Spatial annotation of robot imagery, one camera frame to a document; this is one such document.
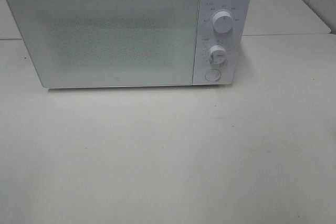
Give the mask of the round microwave door button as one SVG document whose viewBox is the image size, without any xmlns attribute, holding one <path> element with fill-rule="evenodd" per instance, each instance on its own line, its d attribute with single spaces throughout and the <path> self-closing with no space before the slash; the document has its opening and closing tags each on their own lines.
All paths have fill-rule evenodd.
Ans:
<svg viewBox="0 0 336 224">
<path fill-rule="evenodd" d="M 205 79 L 209 82 L 216 82 L 221 78 L 221 72 L 217 69 L 211 69 L 206 72 Z"/>
</svg>

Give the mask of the white microwave knob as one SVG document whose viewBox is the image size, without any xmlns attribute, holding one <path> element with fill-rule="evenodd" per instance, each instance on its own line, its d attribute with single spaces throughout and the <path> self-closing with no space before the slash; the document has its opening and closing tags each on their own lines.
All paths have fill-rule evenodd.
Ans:
<svg viewBox="0 0 336 224">
<path fill-rule="evenodd" d="M 220 65 L 227 59 L 227 50 L 220 45 L 214 45 L 208 50 L 208 58 L 212 64 Z"/>
<path fill-rule="evenodd" d="M 229 32 L 233 27 L 234 17 L 229 10 L 221 10 L 212 17 L 214 30 L 219 34 Z"/>
</svg>

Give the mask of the white microwave door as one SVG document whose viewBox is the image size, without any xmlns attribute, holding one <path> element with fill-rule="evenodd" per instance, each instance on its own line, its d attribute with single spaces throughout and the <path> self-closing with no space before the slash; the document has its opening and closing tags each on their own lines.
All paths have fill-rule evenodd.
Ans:
<svg viewBox="0 0 336 224">
<path fill-rule="evenodd" d="M 46 88 L 192 83 L 198 0 L 7 0 Z"/>
</svg>

